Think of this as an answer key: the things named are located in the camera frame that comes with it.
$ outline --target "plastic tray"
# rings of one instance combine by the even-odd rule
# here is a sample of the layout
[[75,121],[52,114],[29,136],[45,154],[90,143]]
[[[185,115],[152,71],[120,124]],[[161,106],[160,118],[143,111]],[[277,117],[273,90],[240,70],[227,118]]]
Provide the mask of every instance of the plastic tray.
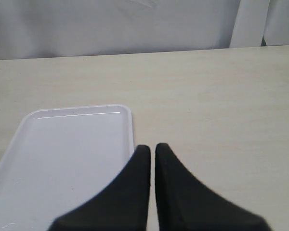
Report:
[[133,150],[123,105],[27,115],[0,162],[0,230],[46,231],[111,182]]

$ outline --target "white fabric curtain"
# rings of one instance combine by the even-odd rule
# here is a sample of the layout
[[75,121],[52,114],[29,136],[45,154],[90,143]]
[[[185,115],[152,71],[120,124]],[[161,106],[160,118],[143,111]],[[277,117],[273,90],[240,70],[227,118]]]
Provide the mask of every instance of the white fabric curtain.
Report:
[[0,0],[0,59],[289,44],[285,25],[289,0]]

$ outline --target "light wood grain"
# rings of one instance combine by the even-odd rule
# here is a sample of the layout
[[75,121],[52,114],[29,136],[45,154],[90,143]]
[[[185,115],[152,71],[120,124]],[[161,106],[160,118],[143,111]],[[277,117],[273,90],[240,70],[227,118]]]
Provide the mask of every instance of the light wood grain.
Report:
[[289,46],[0,61],[0,158],[29,112],[110,103],[132,109],[136,144],[168,142],[209,187],[289,231]]

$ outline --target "black foam pad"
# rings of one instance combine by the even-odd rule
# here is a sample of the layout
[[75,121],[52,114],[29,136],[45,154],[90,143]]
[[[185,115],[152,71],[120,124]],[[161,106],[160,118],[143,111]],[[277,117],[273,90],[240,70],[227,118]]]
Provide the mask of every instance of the black foam pad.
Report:
[[270,231],[265,220],[198,181],[167,144],[156,147],[155,193],[161,231]]
[[145,231],[150,167],[150,149],[139,145],[126,166],[104,190],[57,218],[49,231]]

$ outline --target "table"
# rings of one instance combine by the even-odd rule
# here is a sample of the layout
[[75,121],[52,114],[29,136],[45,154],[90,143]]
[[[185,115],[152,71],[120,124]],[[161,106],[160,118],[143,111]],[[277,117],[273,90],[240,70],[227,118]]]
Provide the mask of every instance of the table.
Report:
[[289,46],[0,61],[0,158],[31,111],[111,103],[131,108],[135,144],[168,142],[207,186],[289,231]]

